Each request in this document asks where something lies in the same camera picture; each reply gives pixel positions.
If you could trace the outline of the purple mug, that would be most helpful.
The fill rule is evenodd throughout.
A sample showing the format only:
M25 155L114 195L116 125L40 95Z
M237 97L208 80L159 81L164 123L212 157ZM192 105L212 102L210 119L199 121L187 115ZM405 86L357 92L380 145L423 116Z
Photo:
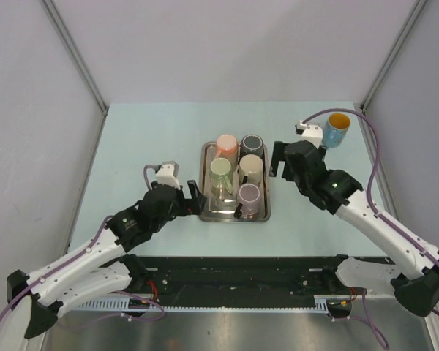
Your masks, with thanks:
M262 194L258 186L250 183L242 184L237 191L235 219L252 219L259 210Z

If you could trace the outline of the blue butterfly mug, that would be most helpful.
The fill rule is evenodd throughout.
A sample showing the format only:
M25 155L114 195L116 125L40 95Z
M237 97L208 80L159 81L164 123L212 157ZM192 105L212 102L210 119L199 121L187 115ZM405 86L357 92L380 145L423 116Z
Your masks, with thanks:
M323 128L323 146L339 147L350 128L350 123L350 118L344 113L332 113Z

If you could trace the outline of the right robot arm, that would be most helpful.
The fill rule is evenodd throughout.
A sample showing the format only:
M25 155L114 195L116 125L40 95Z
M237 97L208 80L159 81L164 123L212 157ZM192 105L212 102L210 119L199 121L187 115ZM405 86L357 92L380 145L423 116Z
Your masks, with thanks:
M394 262L399 273L385 276L389 292L409 312L426 317L439 302L439 248L402 226L372 202L363 186L343 170L326 168L322 148L303 140L274 142L269 175L275 177L284 162L282 178L317 208L351 224Z

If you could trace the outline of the cream mug black handle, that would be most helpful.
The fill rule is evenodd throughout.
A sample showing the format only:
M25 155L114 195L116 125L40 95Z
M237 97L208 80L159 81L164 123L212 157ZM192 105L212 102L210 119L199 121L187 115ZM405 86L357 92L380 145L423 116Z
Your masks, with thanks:
M239 161L239 183L259 185L263 180L263 160L254 154L243 156Z

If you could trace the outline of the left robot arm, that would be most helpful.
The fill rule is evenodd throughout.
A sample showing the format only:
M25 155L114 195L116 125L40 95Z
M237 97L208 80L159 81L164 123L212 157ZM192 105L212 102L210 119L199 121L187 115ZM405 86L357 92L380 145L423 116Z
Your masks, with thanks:
M75 251L34 272L12 272L7 277L8 308L30 302L24 338L46 332L71 303L117 290L141 291L147 283L146 269L129 252L175 218L201 215L206 197L195 181L187 185L189 199L181 188L155 184L142 200L106 217L96 235Z

